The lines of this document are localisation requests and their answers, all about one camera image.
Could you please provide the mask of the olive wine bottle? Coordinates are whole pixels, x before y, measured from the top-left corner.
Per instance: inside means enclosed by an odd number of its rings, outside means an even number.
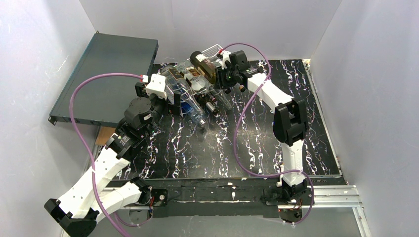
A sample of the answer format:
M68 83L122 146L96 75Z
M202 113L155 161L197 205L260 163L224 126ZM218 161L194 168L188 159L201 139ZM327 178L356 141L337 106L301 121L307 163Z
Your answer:
M190 62L209 83L216 84L216 67L205 55L200 51L195 51L190 55Z

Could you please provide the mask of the clear square liquor bottle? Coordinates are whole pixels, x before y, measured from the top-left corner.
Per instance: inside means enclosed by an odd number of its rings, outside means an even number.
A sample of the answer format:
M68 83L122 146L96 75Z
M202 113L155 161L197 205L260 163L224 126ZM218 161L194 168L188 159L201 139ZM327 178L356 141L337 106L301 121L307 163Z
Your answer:
M195 67L177 65L176 68L183 74L195 94L200 95L210 92L209 81Z

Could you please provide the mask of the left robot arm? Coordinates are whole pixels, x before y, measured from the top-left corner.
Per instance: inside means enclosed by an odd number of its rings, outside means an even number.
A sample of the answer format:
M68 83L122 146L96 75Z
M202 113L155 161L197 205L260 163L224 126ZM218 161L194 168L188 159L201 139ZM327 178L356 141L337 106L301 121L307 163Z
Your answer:
M77 183L57 199L49 199L44 208L71 237L86 237L96 225L119 209L137 203L149 214L155 207L168 203L168 191L135 177L119 188L101 196L110 181L127 167L146 146L154 125L168 113L179 115L181 98L178 91L163 82L139 82L137 97L124 112L124 118L106 142L99 156Z

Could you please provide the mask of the dark green wine bottle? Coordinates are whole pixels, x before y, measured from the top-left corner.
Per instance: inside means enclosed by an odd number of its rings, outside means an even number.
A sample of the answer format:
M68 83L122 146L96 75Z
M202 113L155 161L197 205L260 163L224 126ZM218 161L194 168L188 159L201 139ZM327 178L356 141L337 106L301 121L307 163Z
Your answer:
M203 107L207 108L213 115L217 115L219 113L218 108L214 105L216 98L210 96L208 94L201 94L199 96L200 102Z

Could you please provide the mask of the blue glass bottle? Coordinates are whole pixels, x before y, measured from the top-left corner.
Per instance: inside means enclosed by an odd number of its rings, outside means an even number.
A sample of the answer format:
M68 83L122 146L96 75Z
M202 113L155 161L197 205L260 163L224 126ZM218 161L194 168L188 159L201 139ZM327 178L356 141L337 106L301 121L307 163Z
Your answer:
M205 128L207 123L204 120L204 112L196 101L193 93L183 84L178 84L177 86L181 97L182 111L186 113L196 125Z

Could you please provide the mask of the clear round bottle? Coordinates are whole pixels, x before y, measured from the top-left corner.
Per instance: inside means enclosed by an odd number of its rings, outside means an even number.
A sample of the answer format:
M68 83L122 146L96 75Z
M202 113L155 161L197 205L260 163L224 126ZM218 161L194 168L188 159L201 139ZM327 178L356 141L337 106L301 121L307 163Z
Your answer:
M205 129L207 123L204 119L204 111L181 72L173 65L167 65L161 69L160 75L166 78L166 86L172 94L175 92L180 94L182 113L187 114L199 128Z

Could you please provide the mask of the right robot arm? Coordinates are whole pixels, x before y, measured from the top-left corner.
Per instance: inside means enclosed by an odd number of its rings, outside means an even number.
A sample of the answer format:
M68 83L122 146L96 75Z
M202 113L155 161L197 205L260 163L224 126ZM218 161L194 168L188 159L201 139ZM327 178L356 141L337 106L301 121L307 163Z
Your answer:
M221 49L217 57L221 60L221 65L216 67L217 87L230 89L235 85L243 86L253 93L244 110L255 97L259 97L274 113L272 129L280 142L283 162L280 172L274 175L278 177L276 187L265 191L261 199L266 205L295 200L294 207L282 208L279 213L284 223L299 224L307 217L301 210L304 195L314 197L312 181L303 171L302 164L302 148L309 129L306 103L278 88L271 81L270 72L265 73L261 67L252 67L242 50L231 53Z

